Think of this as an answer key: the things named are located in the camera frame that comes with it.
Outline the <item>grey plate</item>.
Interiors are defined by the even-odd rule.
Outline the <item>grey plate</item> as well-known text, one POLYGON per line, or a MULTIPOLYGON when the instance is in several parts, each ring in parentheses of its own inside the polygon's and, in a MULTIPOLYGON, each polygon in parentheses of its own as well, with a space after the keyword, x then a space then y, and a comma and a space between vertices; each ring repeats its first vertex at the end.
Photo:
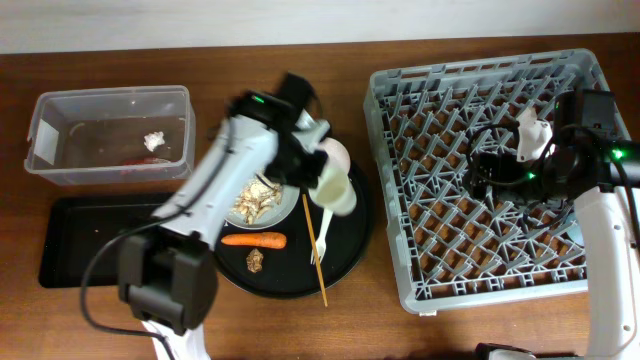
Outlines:
MULTIPOLYGON (((268 180, 262 174, 256 174, 254 177, 256 176, 262 177, 264 180, 268 180)), ((241 229, 258 230, 258 229, 265 229, 265 228, 274 226, 280 223, 281 221, 283 221, 295 208, 299 199, 300 190, 296 187, 286 186, 282 184, 280 185, 283 187, 281 203, 279 205, 276 205, 272 210, 270 210, 266 214, 264 214, 253 225, 245 224, 243 219, 239 215, 232 212, 232 208, 228 213, 228 215, 225 217, 226 222, 229 225, 233 225, 241 229)))

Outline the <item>pink bowl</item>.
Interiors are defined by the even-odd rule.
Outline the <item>pink bowl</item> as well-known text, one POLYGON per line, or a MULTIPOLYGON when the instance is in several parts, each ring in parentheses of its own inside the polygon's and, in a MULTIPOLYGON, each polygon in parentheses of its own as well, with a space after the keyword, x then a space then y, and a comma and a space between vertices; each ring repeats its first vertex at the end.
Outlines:
POLYGON ((351 157, 346 147, 334 138, 327 137, 317 146, 318 150, 324 151, 327 156, 327 165, 342 169, 346 174, 351 168, 351 157))

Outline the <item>cream white cup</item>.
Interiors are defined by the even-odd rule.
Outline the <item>cream white cup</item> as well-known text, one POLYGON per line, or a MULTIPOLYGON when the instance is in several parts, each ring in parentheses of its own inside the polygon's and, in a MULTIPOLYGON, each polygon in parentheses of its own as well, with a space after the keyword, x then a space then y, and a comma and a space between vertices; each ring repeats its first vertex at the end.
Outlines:
POLYGON ((337 165, 325 165, 315 188, 308 190, 311 200, 337 216, 351 214, 357 205, 357 196, 348 174, 337 165))

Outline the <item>food scraps pile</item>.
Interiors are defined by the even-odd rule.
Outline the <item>food scraps pile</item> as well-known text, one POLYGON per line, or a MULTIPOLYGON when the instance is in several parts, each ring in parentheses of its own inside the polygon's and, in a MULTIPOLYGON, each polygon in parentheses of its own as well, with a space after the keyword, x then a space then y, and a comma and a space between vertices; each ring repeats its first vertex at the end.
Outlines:
POLYGON ((281 203, 283 187, 262 177, 251 179, 236 198, 232 212, 245 224, 253 225, 264 214, 281 203))

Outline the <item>white tissue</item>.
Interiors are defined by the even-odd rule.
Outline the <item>white tissue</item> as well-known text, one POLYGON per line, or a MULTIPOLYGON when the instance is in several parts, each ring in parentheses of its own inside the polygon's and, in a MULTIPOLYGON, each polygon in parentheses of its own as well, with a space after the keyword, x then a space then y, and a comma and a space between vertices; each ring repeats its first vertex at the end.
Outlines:
POLYGON ((143 138, 143 145, 149 152, 154 152, 158 147, 164 144, 165 139, 162 131, 149 133, 143 138))

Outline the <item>red snack wrapper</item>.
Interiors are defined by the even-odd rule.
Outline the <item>red snack wrapper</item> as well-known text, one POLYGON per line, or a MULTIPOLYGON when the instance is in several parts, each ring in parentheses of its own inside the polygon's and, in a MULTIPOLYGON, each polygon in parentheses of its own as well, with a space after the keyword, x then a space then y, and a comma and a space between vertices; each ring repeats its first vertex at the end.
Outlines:
POLYGON ((130 160, 126 160, 121 166, 138 166, 138 165, 155 165, 155 164, 168 164, 170 160, 158 158, 158 157, 140 157, 130 160))

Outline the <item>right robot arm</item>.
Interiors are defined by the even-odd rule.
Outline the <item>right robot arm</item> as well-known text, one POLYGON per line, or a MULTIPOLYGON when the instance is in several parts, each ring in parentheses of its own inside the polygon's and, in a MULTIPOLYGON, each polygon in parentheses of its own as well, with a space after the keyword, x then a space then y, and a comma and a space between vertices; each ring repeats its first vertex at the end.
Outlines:
POLYGON ((534 110, 503 124, 513 154, 468 143, 463 184, 476 199, 492 195, 528 210, 550 201, 574 212, 587 259, 589 359, 639 356, 639 145, 619 138, 615 96, 577 90, 559 95, 551 122, 534 110))

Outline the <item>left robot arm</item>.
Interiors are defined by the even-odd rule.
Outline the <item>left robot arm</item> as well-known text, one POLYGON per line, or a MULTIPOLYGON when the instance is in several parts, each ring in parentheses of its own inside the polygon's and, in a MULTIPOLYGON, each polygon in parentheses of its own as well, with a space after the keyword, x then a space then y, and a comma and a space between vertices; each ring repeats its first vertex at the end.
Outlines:
POLYGON ((258 172, 277 184, 318 185, 327 156, 317 145, 325 120, 299 119, 316 94, 288 73, 273 94, 246 91, 229 105, 223 127, 191 177, 123 238, 121 301, 146 327, 161 359, 204 359, 202 323, 217 292, 214 249, 225 218, 258 172))

